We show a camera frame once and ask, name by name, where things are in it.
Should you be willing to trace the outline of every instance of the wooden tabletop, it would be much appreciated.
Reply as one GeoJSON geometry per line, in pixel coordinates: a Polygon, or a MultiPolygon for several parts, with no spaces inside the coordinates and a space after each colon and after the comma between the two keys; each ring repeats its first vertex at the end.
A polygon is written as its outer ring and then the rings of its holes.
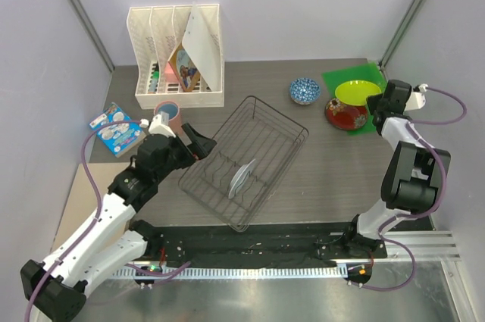
{"type": "MultiPolygon", "coordinates": [[[[324,106],[330,98],[321,74],[366,63],[364,59],[265,61],[226,63],[224,108],[182,109],[189,122],[205,136],[212,136],[237,105],[256,95],[286,116],[307,127],[310,135],[283,181],[253,223],[331,222],[351,220],[368,210],[380,197],[380,184],[392,150],[376,133],[349,136],[325,119],[324,106]],[[301,106],[289,97],[289,85],[297,77],[310,77],[322,85],[322,95],[312,105],[301,106]]],[[[135,99],[136,67],[118,67],[106,99],[116,102],[132,119],[151,118],[135,99]]],[[[114,157],[99,139],[91,162],[127,162],[136,150],[114,157]]],[[[109,168],[106,177],[116,175],[109,168]]],[[[159,186],[158,194],[136,218],[155,226],[221,224],[178,187],[181,170],[159,186]]]]}

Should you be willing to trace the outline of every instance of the book with cartoon illustration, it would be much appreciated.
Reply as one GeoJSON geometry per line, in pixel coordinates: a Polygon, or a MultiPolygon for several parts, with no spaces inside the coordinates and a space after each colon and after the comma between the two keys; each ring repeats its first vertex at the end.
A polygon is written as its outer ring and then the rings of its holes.
{"type": "Polygon", "coordinates": [[[175,47],[168,63],[174,70],[184,92],[191,92],[200,81],[200,72],[190,59],[182,43],[175,47]]]}
{"type": "MultiPolygon", "coordinates": [[[[89,123],[93,130],[113,121],[130,120],[130,117],[112,102],[96,119],[89,123]]],[[[120,157],[145,138],[145,133],[137,123],[120,123],[98,131],[98,138],[116,156],[120,157]]]]}

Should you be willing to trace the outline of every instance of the green placemat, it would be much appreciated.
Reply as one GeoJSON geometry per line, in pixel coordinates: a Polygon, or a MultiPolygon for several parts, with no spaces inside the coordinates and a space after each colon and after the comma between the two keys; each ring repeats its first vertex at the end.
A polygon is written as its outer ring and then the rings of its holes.
{"type": "MultiPolygon", "coordinates": [[[[363,64],[362,66],[349,67],[344,70],[326,72],[321,74],[321,76],[324,78],[325,86],[327,86],[328,93],[332,97],[335,96],[335,90],[340,84],[352,80],[370,81],[378,85],[383,91],[386,88],[386,80],[374,62],[363,64]]],[[[376,128],[372,125],[372,119],[373,117],[369,115],[369,120],[362,128],[348,131],[347,133],[349,135],[360,135],[374,132],[376,128]]]]}

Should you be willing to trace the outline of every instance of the red plate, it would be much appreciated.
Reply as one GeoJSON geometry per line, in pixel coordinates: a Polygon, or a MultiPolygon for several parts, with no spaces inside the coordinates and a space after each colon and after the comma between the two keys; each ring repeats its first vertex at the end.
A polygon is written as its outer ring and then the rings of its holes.
{"type": "Polygon", "coordinates": [[[351,106],[332,98],[325,106],[328,122],[341,130],[357,130],[367,123],[369,114],[365,106],[351,106]]]}

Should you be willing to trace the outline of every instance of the blue patterned bowl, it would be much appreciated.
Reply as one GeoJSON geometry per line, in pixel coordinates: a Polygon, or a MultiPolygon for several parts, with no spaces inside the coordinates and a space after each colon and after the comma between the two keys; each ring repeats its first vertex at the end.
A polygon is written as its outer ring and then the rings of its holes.
{"type": "Polygon", "coordinates": [[[311,78],[297,78],[289,86],[291,99],[300,105],[310,105],[320,97],[321,89],[311,78]]]}

